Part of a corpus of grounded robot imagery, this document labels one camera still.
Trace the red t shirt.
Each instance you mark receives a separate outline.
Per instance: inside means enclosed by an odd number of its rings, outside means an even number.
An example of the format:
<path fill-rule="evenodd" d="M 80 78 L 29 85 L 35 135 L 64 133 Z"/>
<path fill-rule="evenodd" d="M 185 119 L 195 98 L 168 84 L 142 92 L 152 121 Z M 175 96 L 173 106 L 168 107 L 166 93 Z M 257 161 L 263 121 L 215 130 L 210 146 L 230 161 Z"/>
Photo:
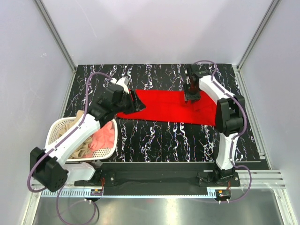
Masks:
<path fill-rule="evenodd" d="M 133 114 L 118 113 L 119 119 L 183 122 L 197 125 L 215 125 L 216 103 L 204 91 L 200 100 L 185 102 L 183 91 L 136 90 L 146 108 Z"/>

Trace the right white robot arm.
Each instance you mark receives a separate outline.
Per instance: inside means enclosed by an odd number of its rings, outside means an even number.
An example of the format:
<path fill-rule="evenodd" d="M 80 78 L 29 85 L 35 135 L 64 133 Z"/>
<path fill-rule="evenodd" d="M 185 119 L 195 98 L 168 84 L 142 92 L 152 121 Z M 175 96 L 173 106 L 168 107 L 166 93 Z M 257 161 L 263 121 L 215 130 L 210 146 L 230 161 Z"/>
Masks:
<path fill-rule="evenodd" d="M 203 98 L 201 91 L 210 97 L 216 104 L 215 129 L 220 134 L 220 143 L 213 172 L 206 179 L 206 183 L 228 182 L 234 177 L 237 166 L 234 155 L 238 138 L 247 128 L 247 118 L 244 110 L 245 99 L 242 95 L 234 95 L 223 87 L 214 77 L 217 66 L 213 72 L 200 70 L 197 63 L 186 66 L 187 81 L 183 86 L 184 101 L 195 105 Z"/>

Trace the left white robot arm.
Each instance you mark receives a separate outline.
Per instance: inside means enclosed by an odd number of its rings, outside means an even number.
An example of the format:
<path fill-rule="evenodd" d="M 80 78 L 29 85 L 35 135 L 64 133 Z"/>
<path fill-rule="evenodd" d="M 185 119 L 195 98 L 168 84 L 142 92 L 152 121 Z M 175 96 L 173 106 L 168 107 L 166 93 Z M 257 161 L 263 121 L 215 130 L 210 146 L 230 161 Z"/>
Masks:
<path fill-rule="evenodd" d="M 136 92 L 128 88 L 127 77 L 112 79 L 111 83 L 100 98 L 85 108 L 83 116 L 65 134 L 43 149 L 35 147 L 30 152 L 29 191 L 37 192 L 31 187 L 32 178 L 51 192 L 61 189 L 66 183 L 92 179 L 96 171 L 92 165 L 86 162 L 67 164 L 68 158 L 118 113 L 132 114 L 146 107 Z"/>

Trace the pink t shirt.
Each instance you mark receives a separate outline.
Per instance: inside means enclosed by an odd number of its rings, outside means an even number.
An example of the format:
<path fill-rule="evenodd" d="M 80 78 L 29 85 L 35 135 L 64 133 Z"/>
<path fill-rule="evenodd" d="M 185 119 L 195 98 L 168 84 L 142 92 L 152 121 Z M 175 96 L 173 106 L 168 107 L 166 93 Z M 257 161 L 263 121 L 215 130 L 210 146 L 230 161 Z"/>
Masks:
<path fill-rule="evenodd" d="M 112 148 L 114 146 L 115 130 L 113 122 L 106 123 L 100 130 L 92 135 L 92 142 L 90 150 L 96 151 L 105 148 Z"/>

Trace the white plastic laundry basket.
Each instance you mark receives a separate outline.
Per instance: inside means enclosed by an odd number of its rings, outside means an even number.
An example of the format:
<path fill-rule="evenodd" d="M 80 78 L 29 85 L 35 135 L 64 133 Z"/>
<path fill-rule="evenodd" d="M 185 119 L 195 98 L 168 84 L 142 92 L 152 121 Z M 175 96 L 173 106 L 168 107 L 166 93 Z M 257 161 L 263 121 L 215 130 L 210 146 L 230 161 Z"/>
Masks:
<path fill-rule="evenodd" d="M 50 145 L 53 142 L 57 141 L 58 139 L 58 131 L 62 128 L 63 125 L 65 125 L 68 122 L 72 122 L 75 119 L 75 117 L 66 117 L 59 119 L 55 121 L 48 132 L 47 139 L 46 139 L 46 145 Z M 92 161 L 92 160 L 104 160 L 108 159 L 112 156 L 116 149 L 117 145 L 117 136 L 118 136 L 118 128 L 117 128 L 117 122 L 115 119 L 111 120 L 114 125 L 115 130 L 115 140 L 114 140 L 114 146 L 112 148 L 105 148 L 100 149 L 96 151 L 92 151 L 92 157 L 86 157 L 86 158 L 78 158 L 78 159 L 67 159 L 67 162 L 79 162 L 79 161 Z"/>

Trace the left small electronics board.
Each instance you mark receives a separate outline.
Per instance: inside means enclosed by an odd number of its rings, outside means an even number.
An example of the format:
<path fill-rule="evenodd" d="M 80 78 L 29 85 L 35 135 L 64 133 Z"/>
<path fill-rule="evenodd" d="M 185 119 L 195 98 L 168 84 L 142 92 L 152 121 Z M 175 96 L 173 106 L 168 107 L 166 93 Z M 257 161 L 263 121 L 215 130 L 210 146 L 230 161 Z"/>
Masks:
<path fill-rule="evenodd" d="M 91 196 L 102 196 L 103 195 L 103 189 L 91 189 L 90 190 L 90 195 Z"/>

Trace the small electronics board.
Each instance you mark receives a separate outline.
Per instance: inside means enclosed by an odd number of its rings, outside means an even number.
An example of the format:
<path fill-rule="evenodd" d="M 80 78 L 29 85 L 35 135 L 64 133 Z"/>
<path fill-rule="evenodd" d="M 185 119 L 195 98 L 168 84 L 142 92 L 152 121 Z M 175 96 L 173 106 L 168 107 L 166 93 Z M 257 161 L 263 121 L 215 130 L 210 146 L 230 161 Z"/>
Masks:
<path fill-rule="evenodd" d="M 102 196 L 103 195 L 103 189 L 91 189 L 90 190 L 90 195 L 91 196 Z"/>
<path fill-rule="evenodd" d="M 216 194 L 217 198 L 230 199 L 231 197 L 231 191 L 229 189 L 217 190 Z"/>

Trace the right small electronics board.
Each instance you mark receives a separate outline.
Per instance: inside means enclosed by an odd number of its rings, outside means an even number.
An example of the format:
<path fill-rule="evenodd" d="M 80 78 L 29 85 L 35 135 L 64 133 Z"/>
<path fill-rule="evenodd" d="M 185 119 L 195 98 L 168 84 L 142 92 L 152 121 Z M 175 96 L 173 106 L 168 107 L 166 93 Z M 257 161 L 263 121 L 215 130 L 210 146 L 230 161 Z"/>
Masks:
<path fill-rule="evenodd" d="M 230 199 L 231 197 L 231 191 L 229 189 L 217 190 L 216 194 L 217 198 Z"/>

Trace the right aluminium frame post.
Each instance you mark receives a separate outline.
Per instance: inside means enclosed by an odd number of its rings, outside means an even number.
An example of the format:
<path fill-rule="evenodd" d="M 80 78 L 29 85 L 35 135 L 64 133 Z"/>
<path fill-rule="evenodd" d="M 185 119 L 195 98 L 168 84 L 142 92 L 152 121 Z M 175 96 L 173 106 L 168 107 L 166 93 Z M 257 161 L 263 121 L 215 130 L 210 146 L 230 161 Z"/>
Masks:
<path fill-rule="evenodd" d="M 263 31 L 267 27 L 270 19 L 274 15 L 276 9 L 278 8 L 279 4 L 281 3 L 281 0 L 272 0 L 270 5 L 268 6 L 267 11 L 265 12 L 262 20 L 260 21 L 257 29 L 255 30 L 255 33 L 253 37 L 251 38 L 245 52 L 243 53 L 239 63 L 236 65 L 236 68 L 238 71 L 240 71 L 245 64 L 246 60 L 248 59 L 249 55 L 251 54 L 253 48 L 255 47 L 255 44 L 259 40 L 260 36 L 262 35 Z"/>

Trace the aluminium frame post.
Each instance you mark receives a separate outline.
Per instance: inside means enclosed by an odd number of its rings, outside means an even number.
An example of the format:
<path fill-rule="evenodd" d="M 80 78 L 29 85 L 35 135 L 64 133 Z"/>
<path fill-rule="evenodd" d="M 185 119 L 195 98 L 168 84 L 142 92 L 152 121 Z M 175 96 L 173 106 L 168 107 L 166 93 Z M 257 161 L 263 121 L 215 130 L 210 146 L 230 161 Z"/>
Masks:
<path fill-rule="evenodd" d="M 246 60 L 248 59 L 249 55 L 251 54 L 253 48 L 255 47 L 255 44 L 259 40 L 260 36 L 262 35 L 263 31 L 267 27 L 270 19 L 274 15 L 276 9 L 278 8 L 279 4 L 281 3 L 281 0 L 272 0 L 270 5 L 268 6 L 267 11 L 265 12 L 262 20 L 260 21 L 257 29 L 255 30 L 255 33 L 253 37 L 251 38 L 245 52 L 243 53 L 239 63 L 236 65 L 236 68 L 238 71 L 240 71 L 245 64 Z"/>
<path fill-rule="evenodd" d="M 63 40 L 61 39 L 61 37 L 58 33 L 58 30 L 56 29 L 56 26 L 50 16 L 48 10 L 46 9 L 43 1 L 42 0 L 33 0 L 33 2 L 36 5 L 39 13 L 41 14 L 44 22 L 46 23 L 46 25 L 49 29 L 49 32 L 51 33 L 52 37 L 54 38 L 54 41 L 55 41 L 56 45 L 58 46 L 60 52 L 62 53 L 64 59 L 66 60 L 68 66 L 70 67 L 72 72 L 75 72 L 77 65 L 74 63 L 65 44 L 63 43 Z"/>

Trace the front aluminium rail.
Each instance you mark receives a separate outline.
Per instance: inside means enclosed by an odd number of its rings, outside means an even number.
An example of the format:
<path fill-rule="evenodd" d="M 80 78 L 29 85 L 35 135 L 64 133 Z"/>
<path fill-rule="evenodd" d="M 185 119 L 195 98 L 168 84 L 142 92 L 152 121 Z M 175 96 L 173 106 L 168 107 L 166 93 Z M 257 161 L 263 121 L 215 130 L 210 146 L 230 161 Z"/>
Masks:
<path fill-rule="evenodd" d="M 229 189 L 240 190 L 245 193 L 248 188 L 252 189 L 283 189 L 285 184 L 281 174 L 276 171 L 248 171 L 237 170 L 239 175 L 239 187 L 200 187 L 182 183 L 142 183 L 142 184 L 122 184 L 114 187 L 106 187 L 105 181 L 101 181 L 99 186 L 75 186 L 74 183 L 67 183 L 61 189 L 51 192 L 48 189 L 41 191 L 42 196 L 47 197 L 87 197 L 100 198 L 101 196 L 91 196 L 91 189 L 103 189 L 103 197 L 108 198 L 217 198 L 217 190 Z"/>

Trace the left aluminium frame post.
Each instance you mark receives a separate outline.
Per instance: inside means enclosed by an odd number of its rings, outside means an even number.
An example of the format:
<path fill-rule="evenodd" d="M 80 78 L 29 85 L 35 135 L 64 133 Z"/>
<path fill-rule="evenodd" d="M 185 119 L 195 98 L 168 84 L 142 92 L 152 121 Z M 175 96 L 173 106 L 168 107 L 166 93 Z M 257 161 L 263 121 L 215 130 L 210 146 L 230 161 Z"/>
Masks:
<path fill-rule="evenodd" d="M 61 39 L 61 37 L 58 33 L 58 30 L 56 29 L 56 26 L 50 16 L 48 10 L 46 9 L 43 1 L 42 0 L 33 0 L 33 2 L 36 5 L 39 13 L 41 14 L 44 22 L 46 23 L 46 25 L 49 29 L 49 32 L 51 33 L 52 37 L 54 38 L 54 41 L 55 41 L 56 45 L 58 46 L 60 52 L 62 53 L 64 59 L 66 60 L 68 66 L 70 67 L 72 72 L 75 72 L 77 65 L 74 63 L 65 44 L 63 43 L 63 40 Z"/>

